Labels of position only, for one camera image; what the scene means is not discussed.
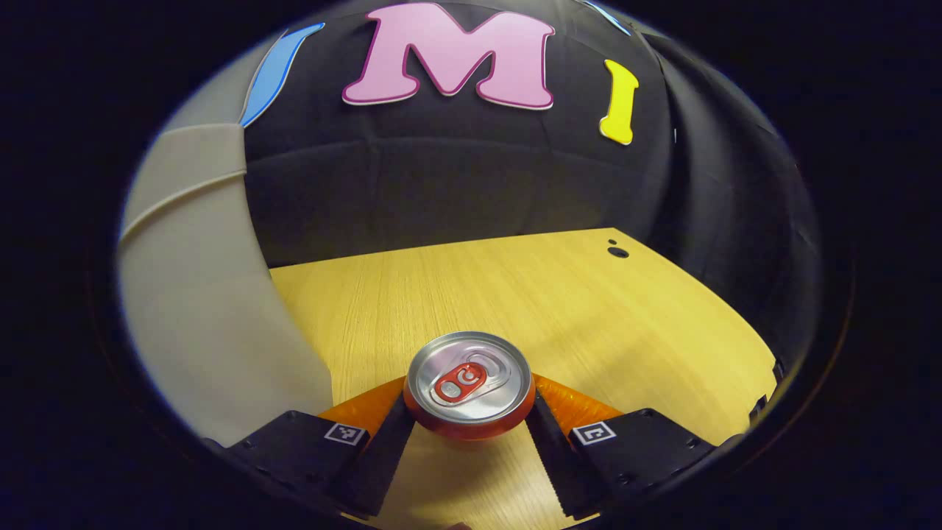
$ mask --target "pull tab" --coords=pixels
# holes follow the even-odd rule
[[[487,380],[487,370],[476,362],[463,362],[435,382],[435,393],[449,403],[458,403]]]

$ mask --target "letter m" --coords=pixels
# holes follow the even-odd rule
[[[438,4],[404,4],[371,11],[377,21],[363,73],[347,85],[351,105],[400,101],[418,92],[418,79],[406,74],[411,48],[438,91],[455,95],[488,56],[491,74],[478,83],[478,95],[510,107],[546,109],[546,39],[553,26],[519,13],[500,12],[470,33]]]

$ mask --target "red can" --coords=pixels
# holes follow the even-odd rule
[[[449,333],[422,347],[403,391],[415,420],[454,439],[487,439],[519,424],[536,385],[527,360],[506,340],[479,331]]]

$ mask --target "wooden tabletop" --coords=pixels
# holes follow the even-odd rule
[[[615,240],[629,256],[609,253]],[[614,228],[342,257],[271,271],[345,401],[406,373],[426,342],[477,330],[535,373],[623,412],[652,407],[712,444],[775,388],[774,358],[718,296]],[[417,425],[382,513],[388,530],[556,529],[563,517],[525,425],[484,442]]]

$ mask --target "letter i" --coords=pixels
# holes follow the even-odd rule
[[[611,72],[611,100],[609,114],[598,123],[598,130],[602,136],[628,145],[634,138],[631,132],[631,111],[635,104],[638,78],[613,60],[605,59],[605,66]]]

